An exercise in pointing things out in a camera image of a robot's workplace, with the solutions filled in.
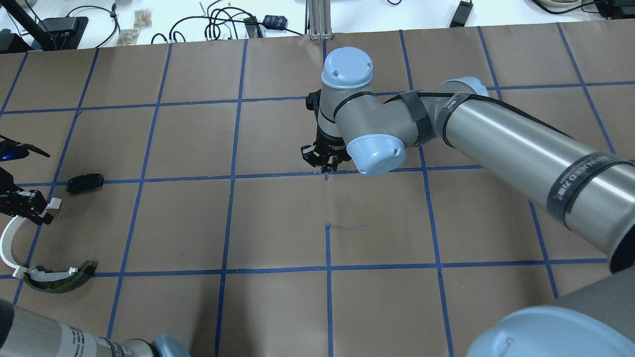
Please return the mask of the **aluminium frame post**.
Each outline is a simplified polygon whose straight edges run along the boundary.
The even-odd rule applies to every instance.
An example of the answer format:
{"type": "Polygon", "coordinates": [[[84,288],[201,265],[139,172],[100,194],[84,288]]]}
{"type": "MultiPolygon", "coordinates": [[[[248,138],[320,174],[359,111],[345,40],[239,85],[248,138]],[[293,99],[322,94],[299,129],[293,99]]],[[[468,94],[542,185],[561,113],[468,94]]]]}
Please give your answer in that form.
{"type": "Polygon", "coordinates": [[[331,1],[306,0],[306,31],[312,41],[333,39],[331,26],[331,1]]]}

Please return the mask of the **white curved plastic part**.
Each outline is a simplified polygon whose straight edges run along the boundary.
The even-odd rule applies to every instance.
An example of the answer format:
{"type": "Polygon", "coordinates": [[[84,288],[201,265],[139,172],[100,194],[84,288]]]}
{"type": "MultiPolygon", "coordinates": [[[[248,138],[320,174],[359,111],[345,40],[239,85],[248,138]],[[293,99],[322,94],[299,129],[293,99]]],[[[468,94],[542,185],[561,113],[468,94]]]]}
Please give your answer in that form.
{"type": "MultiPolygon", "coordinates": [[[[53,210],[58,210],[62,205],[61,199],[56,197],[50,200],[46,199],[46,201],[48,202],[46,212],[50,214],[52,214],[51,212],[53,210]]],[[[27,267],[25,263],[18,262],[18,260],[14,258],[13,243],[16,235],[18,235],[18,231],[23,228],[28,221],[26,218],[11,216],[11,220],[7,223],[1,234],[1,259],[7,267],[13,271],[13,277],[19,279],[23,279],[27,269],[32,267],[27,267]]]]}

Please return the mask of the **small black flat part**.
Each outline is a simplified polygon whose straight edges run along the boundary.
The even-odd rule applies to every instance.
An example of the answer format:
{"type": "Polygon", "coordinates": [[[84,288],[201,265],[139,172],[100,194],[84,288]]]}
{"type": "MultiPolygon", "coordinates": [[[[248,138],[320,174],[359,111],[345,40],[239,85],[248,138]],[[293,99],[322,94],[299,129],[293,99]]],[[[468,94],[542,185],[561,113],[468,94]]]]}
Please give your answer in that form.
{"type": "Polygon", "coordinates": [[[90,173],[68,179],[66,191],[68,193],[80,193],[93,189],[99,189],[104,185],[104,176],[99,173],[90,173]]]}

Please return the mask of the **black power adapter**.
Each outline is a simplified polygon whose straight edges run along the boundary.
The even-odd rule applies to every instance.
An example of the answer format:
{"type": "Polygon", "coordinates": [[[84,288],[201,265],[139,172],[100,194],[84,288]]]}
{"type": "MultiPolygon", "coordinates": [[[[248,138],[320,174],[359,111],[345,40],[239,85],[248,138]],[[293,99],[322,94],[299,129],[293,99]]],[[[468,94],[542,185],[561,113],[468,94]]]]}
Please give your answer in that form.
{"type": "Polygon", "coordinates": [[[465,27],[472,9],[472,0],[460,0],[449,23],[449,28],[465,27]]]}

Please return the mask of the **black curved brake shoe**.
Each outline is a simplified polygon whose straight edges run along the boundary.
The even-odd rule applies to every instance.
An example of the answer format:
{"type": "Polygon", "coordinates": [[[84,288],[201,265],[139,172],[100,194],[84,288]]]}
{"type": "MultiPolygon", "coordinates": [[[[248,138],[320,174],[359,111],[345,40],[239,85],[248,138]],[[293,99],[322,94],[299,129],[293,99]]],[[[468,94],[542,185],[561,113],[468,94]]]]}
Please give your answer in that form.
{"type": "Polygon", "coordinates": [[[80,267],[70,267],[63,272],[45,271],[36,266],[27,269],[23,275],[24,282],[34,290],[50,294],[63,294],[79,289],[95,274],[98,267],[96,261],[86,261],[80,267]]]}

